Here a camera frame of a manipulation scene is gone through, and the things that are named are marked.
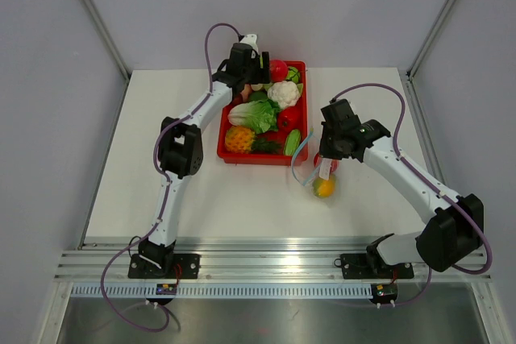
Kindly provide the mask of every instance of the red apple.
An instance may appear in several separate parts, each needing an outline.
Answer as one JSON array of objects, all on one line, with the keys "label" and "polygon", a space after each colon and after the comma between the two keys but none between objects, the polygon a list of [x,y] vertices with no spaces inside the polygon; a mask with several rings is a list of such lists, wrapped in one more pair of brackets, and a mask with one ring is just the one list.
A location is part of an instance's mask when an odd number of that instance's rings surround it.
[{"label": "red apple", "polygon": [[282,60],[271,60],[268,67],[271,71],[271,82],[282,82],[289,74],[289,67]]},{"label": "red apple", "polygon": [[[320,164],[321,164],[321,158],[319,157],[319,153],[318,153],[314,157],[314,167],[317,167]],[[335,172],[338,167],[339,167],[339,161],[338,160],[332,160],[331,161],[331,167],[330,167],[330,173]]]}]

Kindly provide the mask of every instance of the white label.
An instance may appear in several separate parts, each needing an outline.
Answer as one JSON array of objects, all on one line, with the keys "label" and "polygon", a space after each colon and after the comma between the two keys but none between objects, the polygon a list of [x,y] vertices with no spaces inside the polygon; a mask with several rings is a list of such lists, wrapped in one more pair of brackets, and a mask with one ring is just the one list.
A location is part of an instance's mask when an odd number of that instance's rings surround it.
[{"label": "white label", "polygon": [[331,159],[322,159],[321,169],[319,169],[319,177],[324,180],[330,179]]}]

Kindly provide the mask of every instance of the red plastic basket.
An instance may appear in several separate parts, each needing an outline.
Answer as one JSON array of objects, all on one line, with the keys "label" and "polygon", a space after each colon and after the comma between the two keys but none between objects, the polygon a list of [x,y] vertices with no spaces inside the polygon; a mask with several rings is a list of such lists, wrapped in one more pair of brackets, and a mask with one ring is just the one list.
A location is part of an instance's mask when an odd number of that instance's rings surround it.
[{"label": "red plastic basket", "polygon": [[[306,139],[308,135],[308,113],[306,108],[306,66],[304,62],[298,60],[287,60],[286,64],[288,66],[294,66],[301,73],[301,82],[303,84],[303,91],[301,97],[298,100],[298,104],[301,104],[301,121],[299,122],[297,129],[301,131],[301,141]],[[259,153],[251,153],[251,154],[239,154],[239,153],[230,153],[226,151],[226,147],[224,146],[224,138],[226,137],[227,130],[231,127],[229,121],[227,121],[227,115],[229,111],[233,107],[232,104],[226,106],[223,109],[223,115],[220,119],[220,130],[218,133],[218,146],[217,146],[217,155],[224,162],[228,164],[263,164],[263,165],[290,165],[292,156],[284,156],[284,155],[266,155]],[[264,136],[268,139],[275,139],[276,141],[281,142],[281,149],[283,149],[283,145],[285,143],[287,134],[282,134],[278,132],[267,132],[260,136]],[[299,153],[296,158],[296,165],[299,165],[301,162],[308,159],[308,147],[304,147],[302,151]]]}]

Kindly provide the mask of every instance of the lettuce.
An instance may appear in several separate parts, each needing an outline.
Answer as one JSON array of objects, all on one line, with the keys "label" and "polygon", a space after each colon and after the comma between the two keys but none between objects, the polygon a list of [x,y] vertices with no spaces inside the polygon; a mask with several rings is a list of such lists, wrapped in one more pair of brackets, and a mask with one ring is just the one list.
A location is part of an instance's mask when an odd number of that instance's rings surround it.
[{"label": "lettuce", "polygon": [[253,129],[257,134],[277,131],[276,118],[280,112],[277,103],[270,100],[240,104],[230,110],[227,119],[231,125],[241,125]]}]

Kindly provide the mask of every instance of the gray wall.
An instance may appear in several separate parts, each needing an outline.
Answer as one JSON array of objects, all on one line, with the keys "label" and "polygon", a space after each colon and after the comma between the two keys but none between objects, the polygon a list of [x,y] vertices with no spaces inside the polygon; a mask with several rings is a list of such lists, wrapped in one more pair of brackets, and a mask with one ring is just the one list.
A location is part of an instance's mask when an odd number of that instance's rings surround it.
[{"label": "gray wall", "polygon": [[[210,25],[260,34],[273,57],[309,66],[398,66],[415,57],[444,0],[94,0],[131,68],[202,68]],[[214,34],[219,62],[234,36]]]},{"label": "gray wall", "polygon": [[78,0],[0,0],[0,342],[33,338],[123,82]]},{"label": "gray wall", "polygon": [[516,330],[516,0],[459,0],[418,91],[449,183],[485,204],[493,278]]}]

